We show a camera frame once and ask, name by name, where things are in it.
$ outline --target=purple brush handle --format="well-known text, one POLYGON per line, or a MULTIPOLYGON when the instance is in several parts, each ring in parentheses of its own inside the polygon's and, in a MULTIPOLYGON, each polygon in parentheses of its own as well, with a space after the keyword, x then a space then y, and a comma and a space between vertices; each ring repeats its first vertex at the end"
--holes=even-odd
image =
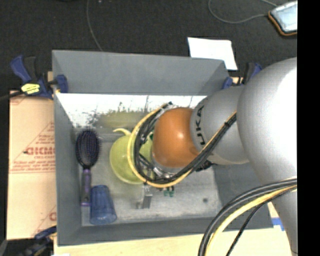
POLYGON ((91 189, 91 171, 90 169, 84 169, 82 172, 81 181, 81 205, 90 206, 90 189, 91 189))

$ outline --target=blue clamp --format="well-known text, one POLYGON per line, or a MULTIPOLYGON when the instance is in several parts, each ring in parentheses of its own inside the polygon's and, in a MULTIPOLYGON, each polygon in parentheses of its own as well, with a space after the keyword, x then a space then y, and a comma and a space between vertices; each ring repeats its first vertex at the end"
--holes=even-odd
POLYGON ((243 79, 240 80, 240 77, 239 77, 239 82, 237 84, 235 84, 233 82, 233 79, 231 77, 226 77, 226 79, 223 81, 223 84, 222 84, 222 90, 223 89, 227 89, 227 88, 230 88, 232 86, 243 86, 245 85, 246 83, 248 83, 248 81, 253 78, 256 74, 258 74, 260 71, 262 70, 262 67, 260 64, 258 63, 254 63, 254 62, 250 62, 250 63, 247 63, 246 65, 246 70, 244 72, 244 76, 243 76, 243 79))
POLYGON ((53 243, 49 236, 55 232, 57 232, 57 226, 49 227, 36 234, 34 236, 35 243, 19 252, 16 256, 39 256, 46 249, 52 249, 53 243))
POLYGON ((53 81, 46 81, 45 76, 38 77, 35 71, 35 57, 24 59, 22 55, 15 57, 10 66, 15 75, 22 79, 21 91, 27 96, 39 96, 53 100, 51 85, 58 85, 61 93, 68 92, 67 78, 57 75, 53 81))

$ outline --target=yellow cable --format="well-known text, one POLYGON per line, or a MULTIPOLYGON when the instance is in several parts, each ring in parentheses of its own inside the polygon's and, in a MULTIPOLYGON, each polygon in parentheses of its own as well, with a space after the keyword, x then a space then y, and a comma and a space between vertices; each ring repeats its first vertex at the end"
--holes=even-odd
MULTIPOLYGON (((160 108, 158 109, 155 109, 154 111, 150 112, 149 114, 147 114, 144 118, 142 118, 138 123, 137 125, 134 127, 134 129, 132 130, 132 133, 129 137, 129 140, 128 140, 128 145, 127 145, 127 148, 126 148, 126 156, 127 156, 127 159, 128 159, 128 163, 129 163, 129 166, 132 170, 132 172, 144 183, 152 186, 152 187, 155 187, 155 188, 159 188, 159 189, 164 189, 164 188, 167 188, 167 187, 171 187, 171 186, 174 186, 176 184, 178 184, 179 182, 181 182, 185 177, 187 177, 190 172, 193 170, 193 168, 191 168, 189 171, 187 171, 186 173, 184 173, 183 175, 181 175, 180 177, 178 177, 177 179, 175 179, 174 181, 171 181, 171 182, 168 182, 168 183, 165 183, 165 184, 158 184, 158 183, 154 183, 154 182, 151 182, 149 180, 147 180, 146 178, 144 178, 143 176, 141 176, 141 174, 137 171, 134 163, 133 163, 133 160, 131 159, 131 151, 132 151, 132 142, 134 140, 134 137, 137 135, 141 125, 150 117, 152 116, 153 114, 155 114, 159 109, 162 109, 163 106, 161 106, 160 108)), ((236 111, 234 113, 232 113, 232 115, 226 120, 226 122, 228 122, 234 115, 236 114, 236 111)), ((224 124, 219 128, 219 130, 212 136, 212 138, 209 140, 209 142, 203 147, 203 149, 201 150, 201 152, 203 150, 205 150, 208 145, 210 144, 210 142, 217 136, 217 134, 221 131, 221 129, 224 127, 224 124)))
POLYGON ((259 205, 259 204, 262 204, 264 202, 266 202, 267 200, 271 199, 272 197, 284 192, 284 191, 287 191, 287 190, 290 190, 290 189, 293 189, 297 187, 297 185, 292 185, 292 186, 289 186, 289 187, 286 187, 286 188, 281 188, 281 189, 278 189, 274 192, 270 192, 268 194, 265 194, 265 195, 262 195, 252 201, 250 201, 249 203, 243 205, 242 207, 240 207, 239 209, 235 210, 233 213, 231 213, 222 223, 221 225, 216 229, 216 231, 212 234, 212 236, 210 237, 209 239, 209 242, 207 244, 207 247, 206 247, 206 250, 205 250, 205 253, 204 255, 207 256, 208 255, 208 252, 210 250, 212 250, 212 247, 213 247, 213 244, 214 244, 214 241, 217 239, 217 236, 218 234, 220 234, 221 232, 223 232, 225 230, 225 228, 235 219, 237 218, 239 215, 243 214, 244 212, 250 210, 251 208, 259 205))

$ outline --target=yellow watering can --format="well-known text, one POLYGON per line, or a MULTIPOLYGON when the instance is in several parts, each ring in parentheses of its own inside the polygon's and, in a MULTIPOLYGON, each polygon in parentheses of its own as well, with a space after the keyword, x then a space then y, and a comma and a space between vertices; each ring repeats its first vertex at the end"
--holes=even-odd
MULTIPOLYGON (((109 154, 111 168, 114 174, 123 182, 128 184, 142 184, 143 182, 133 173, 130 168, 127 158, 127 147, 131 132, 124 128, 118 128, 113 132, 123 132, 124 136, 118 138, 112 145, 109 154)), ((151 157, 152 140, 148 137, 146 143, 142 145, 140 154, 142 154, 148 161, 152 161, 151 157)))

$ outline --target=phone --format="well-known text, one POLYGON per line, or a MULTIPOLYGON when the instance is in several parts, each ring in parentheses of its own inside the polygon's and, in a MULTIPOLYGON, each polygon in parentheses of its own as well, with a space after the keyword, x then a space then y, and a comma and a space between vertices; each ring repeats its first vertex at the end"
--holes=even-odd
POLYGON ((283 36, 292 36, 298 32, 298 1, 277 6, 268 12, 269 19, 283 36))

